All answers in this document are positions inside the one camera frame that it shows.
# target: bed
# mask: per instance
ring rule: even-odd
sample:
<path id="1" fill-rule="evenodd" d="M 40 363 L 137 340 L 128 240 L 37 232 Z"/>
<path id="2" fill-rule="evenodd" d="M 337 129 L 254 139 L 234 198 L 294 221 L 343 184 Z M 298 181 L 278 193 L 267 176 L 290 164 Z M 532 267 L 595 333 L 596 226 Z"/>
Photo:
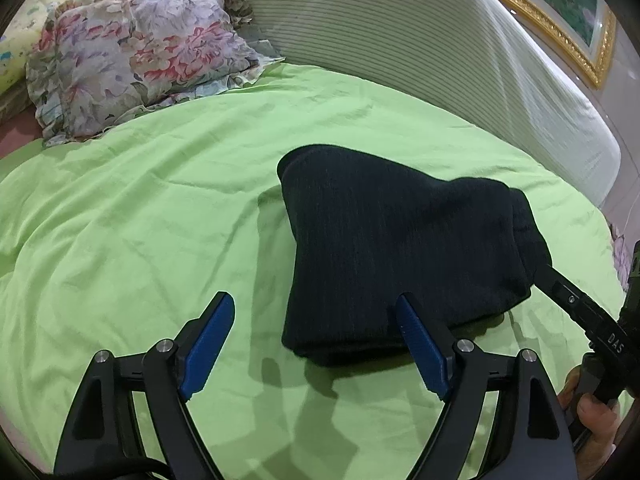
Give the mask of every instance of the bed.
<path id="1" fill-rule="evenodd" d="M 36 140 L 0 160 L 0 351 L 11 356 L 0 363 L 0 399 L 45 467 L 96 351 L 144 351 L 227 290 L 236 323 L 206 389 L 190 402 L 225 477 L 406 476 L 441 407 L 409 359 L 329 370 L 280 342 L 295 243 L 275 169 L 302 144 L 338 144 L 438 178 L 485 176 L 522 189 L 554 266 L 610 313 L 622 304 L 596 208 L 617 173 L 617 145 L 502 7 L 474 0 L 502 34 L 478 51 L 487 65 L 471 63 L 480 70 L 470 71 L 459 56 L 438 73 L 402 63 L 421 59 L 418 44 L 443 52 L 431 41 L 445 30 L 437 22 L 417 27 L 432 34 L 415 43 L 384 43 L 366 27 L 332 36 L 338 14 L 345 26 L 365 23 L 355 16 L 371 0 L 294 0 L 288 20 L 277 18 L 285 12 L 279 1 L 252 3 L 288 62 L 253 86 L 154 112 L 83 144 L 43 150 Z M 382 23 L 398 15 L 391 3 L 375 8 Z M 316 19 L 304 22 L 305 13 Z M 373 42 L 380 53 L 357 56 Z M 486 351 L 533 348 L 556 388 L 586 350 L 581 330 L 537 290 L 465 333 Z M 159 457 L 139 405 L 147 452 Z M 481 461 L 491 413 L 488 402 L 467 477 Z"/>
<path id="2" fill-rule="evenodd" d="M 523 189 L 558 270 L 610 312 L 622 303 L 601 213 L 530 156 L 395 90 L 282 64 L 252 88 L 45 150 L 8 174 L 0 161 L 0 350 L 12 356 L 0 364 L 0 398 L 48 465 L 95 351 L 148 348 L 228 290 L 236 324 L 190 403 L 223 473 L 361 479 L 409 471 L 440 407 L 413 364 L 331 371 L 280 343 L 295 248 L 275 167 L 312 142 L 439 178 L 482 175 Z M 487 351 L 536 350 L 556 387 L 586 349 L 580 329 L 536 290 L 473 330 Z M 141 425 L 148 438 L 147 416 Z"/>

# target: blue gripper pad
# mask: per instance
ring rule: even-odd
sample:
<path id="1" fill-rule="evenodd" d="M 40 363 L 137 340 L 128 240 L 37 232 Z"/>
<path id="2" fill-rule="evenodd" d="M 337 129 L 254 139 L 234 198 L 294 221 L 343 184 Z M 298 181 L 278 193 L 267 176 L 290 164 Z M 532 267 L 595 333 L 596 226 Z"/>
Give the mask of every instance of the blue gripper pad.
<path id="1" fill-rule="evenodd" d="M 225 294 L 184 361 L 180 393 L 185 401 L 204 388 L 235 316 L 234 299 Z"/>
<path id="2" fill-rule="evenodd" d="M 445 359 L 404 296 L 396 301 L 396 320 L 425 386 L 444 400 L 451 388 Z"/>

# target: cable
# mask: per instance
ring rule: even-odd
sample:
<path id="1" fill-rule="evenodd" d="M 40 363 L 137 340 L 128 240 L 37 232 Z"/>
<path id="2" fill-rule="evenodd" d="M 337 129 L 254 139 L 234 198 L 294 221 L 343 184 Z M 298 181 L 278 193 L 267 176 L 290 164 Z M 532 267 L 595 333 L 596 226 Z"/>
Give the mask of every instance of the cable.
<path id="1" fill-rule="evenodd" d="M 135 473 L 156 473 L 168 480 L 174 476 L 167 464 L 153 458 L 122 458 L 74 473 L 46 474 L 43 480 L 115 480 Z"/>

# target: floral pillowcase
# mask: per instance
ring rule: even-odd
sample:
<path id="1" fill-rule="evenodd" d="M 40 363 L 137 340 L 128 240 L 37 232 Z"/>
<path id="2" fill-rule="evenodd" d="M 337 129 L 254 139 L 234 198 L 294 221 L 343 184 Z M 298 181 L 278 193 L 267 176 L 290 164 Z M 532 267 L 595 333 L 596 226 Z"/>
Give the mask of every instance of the floral pillowcase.
<path id="1" fill-rule="evenodd" d="M 27 63 L 46 146 L 255 82 L 280 58 L 238 36 L 234 26 L 250 19 L 242 0 L 72 0 L 52 10 Z"/>

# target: green bed sheet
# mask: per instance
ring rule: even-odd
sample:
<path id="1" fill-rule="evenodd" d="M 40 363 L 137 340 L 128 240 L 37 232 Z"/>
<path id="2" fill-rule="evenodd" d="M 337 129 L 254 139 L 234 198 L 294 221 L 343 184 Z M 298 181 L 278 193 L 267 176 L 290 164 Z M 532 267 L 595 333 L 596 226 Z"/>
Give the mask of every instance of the green bed sheet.
<path id="1" fill-rule="evenodd" d="M 412 362 L 329 370 L 280 343 L 296 247 L 276 164 L 314 142 L 524 190 L 556 268 L 610 312 L 622 304 L 603 216 L 530 156 L 400 92 L 281 64 L 250 88 L 0 164 L 0 403 L 47 463 L 95 351 L 146 351 L 227 290 L 236 323 L 189 403 L 226 478 L 406 477 L 441 409 Z M 533 348 L 557 388 L 587 349 L 537 290 L 467 332 L 485 351 Z M 148 451 L 159 456 L 138 404 Z M 479 465 L 490 412 L 466 476 Z"/>

